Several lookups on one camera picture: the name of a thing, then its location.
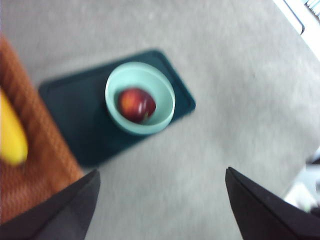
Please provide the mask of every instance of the gray carpet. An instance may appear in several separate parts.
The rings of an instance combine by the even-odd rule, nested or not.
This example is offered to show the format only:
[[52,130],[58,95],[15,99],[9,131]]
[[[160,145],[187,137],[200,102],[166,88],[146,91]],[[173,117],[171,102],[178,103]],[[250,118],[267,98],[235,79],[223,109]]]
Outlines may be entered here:
[[196,99],[99,168],[87,240],[240,240],[225,169],[283,195],[320,143],[320,63],[272,0],[2,0],[1,30],[35,87],[159,48]]

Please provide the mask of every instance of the red apple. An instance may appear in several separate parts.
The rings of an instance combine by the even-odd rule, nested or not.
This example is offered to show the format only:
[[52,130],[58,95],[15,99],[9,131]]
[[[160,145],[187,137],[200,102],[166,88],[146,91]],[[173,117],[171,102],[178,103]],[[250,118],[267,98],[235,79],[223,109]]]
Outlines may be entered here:
[[141,123],[154,113],[156,103],[149,93],[133,87],[120,93],[118,109],[126,119],[134,123]]

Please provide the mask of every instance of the banana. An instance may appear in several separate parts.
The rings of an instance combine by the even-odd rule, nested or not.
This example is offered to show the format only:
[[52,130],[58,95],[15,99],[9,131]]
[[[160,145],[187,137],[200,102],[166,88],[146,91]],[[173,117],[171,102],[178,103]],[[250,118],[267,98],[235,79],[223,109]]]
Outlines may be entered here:
[[11,166],[17,166],[27,159],[28,142],[20,120],[2,89],[0,109],[0,158]]

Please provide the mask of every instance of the orange cloth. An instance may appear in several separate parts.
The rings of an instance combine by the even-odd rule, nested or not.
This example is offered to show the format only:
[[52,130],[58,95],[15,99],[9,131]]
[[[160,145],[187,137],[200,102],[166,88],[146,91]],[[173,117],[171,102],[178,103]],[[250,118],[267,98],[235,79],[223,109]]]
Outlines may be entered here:
[[0,223],[5,223],[75,182],[83,172],[3,35],[0,86],[21,120],[29,145],[24,166],[0,161]]

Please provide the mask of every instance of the bowl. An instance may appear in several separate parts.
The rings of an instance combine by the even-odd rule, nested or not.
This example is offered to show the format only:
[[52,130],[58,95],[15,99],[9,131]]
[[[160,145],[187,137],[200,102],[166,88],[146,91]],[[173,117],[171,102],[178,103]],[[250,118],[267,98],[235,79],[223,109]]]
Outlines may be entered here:
[[[155,101],[154,113],[142,123],[132,122],[118,111],[118,96],[128,88],[140,88]],[[111,118],[121,129],[134,135],[149,135],[170,123],[176,97],[171,83],[161,71],[146,63],[127,62],[111,72],[105,86],[105,102]]]

